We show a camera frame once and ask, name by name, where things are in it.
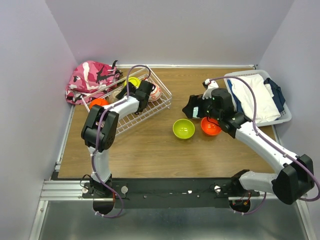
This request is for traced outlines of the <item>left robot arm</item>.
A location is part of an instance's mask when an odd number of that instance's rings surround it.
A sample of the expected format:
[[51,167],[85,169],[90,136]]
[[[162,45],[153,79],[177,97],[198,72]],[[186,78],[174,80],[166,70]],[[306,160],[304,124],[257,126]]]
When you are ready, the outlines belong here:
[[108,183],[112,177],[109,149],[116,138],[119,120],[130,114],[143,112],[155,89],[156,85],[146,80],[141,81],[138,87],[129,82],[116,96],[116,102],[102,106],[95,104],[91,107],[81,131],[81,138],[91,157],[90,187],[99,197],[104,198],[110,193],[116,193]]

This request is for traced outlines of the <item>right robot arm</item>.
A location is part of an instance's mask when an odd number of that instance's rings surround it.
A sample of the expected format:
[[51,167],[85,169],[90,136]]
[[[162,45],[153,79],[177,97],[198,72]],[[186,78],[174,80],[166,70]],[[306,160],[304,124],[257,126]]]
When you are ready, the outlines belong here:
[[285,149],[243,113],[236,112],[232,96],[225,88],[190,95],[182,111],[189,119],[197,115],[198,118],[217,120],[223,132],[249,146],[273,169],[273,173],[239,172],[230,183],[230,191],[234,195],[241,196],[247,190],[266,192],[291,205],[315,186],[312,159],[306,154],[299,156]]

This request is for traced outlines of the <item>orange bowl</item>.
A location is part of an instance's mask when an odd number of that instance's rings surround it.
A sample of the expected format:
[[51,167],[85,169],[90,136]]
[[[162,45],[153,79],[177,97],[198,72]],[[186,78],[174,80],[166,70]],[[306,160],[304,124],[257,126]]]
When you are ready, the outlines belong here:
[[94,105],[103,107],[103,106],[109,105],[109,102],[104,98],[95,98],[94,100],[91,101],[89,105],[89,109],[91,109]]
[[213,137],[221,133],[222,129],[216,119],[204,117],[201,120],[200,127],[204,134]]

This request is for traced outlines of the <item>light blue ribbed bowl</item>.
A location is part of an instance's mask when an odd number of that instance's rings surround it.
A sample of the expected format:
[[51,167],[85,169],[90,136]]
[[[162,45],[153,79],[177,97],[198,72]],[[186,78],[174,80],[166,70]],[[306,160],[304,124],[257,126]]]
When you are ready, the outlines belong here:
[[198,119],[198,112],[199,112],[199,108],[196,106],[193,108],[193,112],[192,112],[192,118],[193,119]]

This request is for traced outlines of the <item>white bowl with red pattern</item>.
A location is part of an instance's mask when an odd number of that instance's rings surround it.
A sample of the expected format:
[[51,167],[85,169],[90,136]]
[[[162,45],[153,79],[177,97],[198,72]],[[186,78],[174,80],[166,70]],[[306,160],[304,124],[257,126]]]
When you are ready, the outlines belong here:
[[159,87],[158,84],[154,84],[154,89],[149,95],[149,102],[154,102],[158,100],[162,95],[162,89]]

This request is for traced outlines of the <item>yellow-green bowl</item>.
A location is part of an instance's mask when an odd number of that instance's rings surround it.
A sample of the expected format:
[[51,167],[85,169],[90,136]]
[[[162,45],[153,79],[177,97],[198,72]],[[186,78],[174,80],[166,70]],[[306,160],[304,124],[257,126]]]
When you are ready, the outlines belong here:
[[128,82],[131,83],[135,88],[138,88],[141,84],[141,80],[137,77],[129,77]]
[[195,125],[188,119],[182,118],[174,122],[173,134],[181,140],[190,139],[195,133]]

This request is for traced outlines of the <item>beige speckled bowl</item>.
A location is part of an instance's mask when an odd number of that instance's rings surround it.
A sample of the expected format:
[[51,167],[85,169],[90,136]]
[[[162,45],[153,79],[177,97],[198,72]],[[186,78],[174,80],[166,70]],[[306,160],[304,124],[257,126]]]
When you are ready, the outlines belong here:
[[113,93],[110,94],[109,99],[113,102],[118,101],[117,95],[121,92],[121,90],[115,90]]

